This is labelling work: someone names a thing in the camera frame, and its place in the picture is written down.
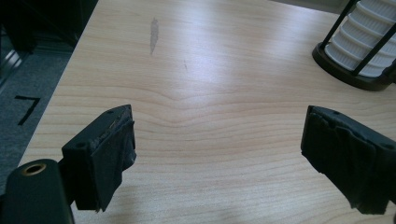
wood grain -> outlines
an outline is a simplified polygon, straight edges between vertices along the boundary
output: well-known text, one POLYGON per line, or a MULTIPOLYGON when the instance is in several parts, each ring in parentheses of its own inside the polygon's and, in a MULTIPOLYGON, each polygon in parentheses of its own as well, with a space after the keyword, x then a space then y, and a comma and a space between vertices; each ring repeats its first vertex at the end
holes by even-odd
POLYGON ((104 213, 77 223, 391 223, 364 216, 301 155, 306 109, 396 140, 396 87, 362 91, 311 50, 336 15, 255 0, 101 0, 21 163, 131 104, 136 164, 104 213), (151 23, 160 29, 150 48, 151 23))

floor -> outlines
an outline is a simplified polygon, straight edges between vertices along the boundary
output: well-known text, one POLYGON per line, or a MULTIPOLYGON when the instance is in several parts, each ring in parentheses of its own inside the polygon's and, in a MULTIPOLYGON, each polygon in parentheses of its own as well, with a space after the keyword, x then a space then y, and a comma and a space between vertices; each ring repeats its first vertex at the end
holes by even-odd
MULTIPOLYGON (((338 13, 347 0, 273 0, 338 13)), ((0 194, 27 148, 73 49, 51 34, 38 34, 33 53, 13 50, 1 30, 0 194)))

gray carpet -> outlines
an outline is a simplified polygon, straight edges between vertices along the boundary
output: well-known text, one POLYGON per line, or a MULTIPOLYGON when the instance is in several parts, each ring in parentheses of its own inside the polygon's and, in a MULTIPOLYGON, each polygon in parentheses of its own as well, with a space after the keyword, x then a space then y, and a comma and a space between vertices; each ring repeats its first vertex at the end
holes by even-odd
MULTIPOLYGON (((7 41, 1 51, 3 62, 9 51, 7 41)), ((58 41, 45 41, 33 54, 26 54, 18 68, 8 71, 0 92, 0 194, 7 176, 18 167, 71 53, 58 41)))

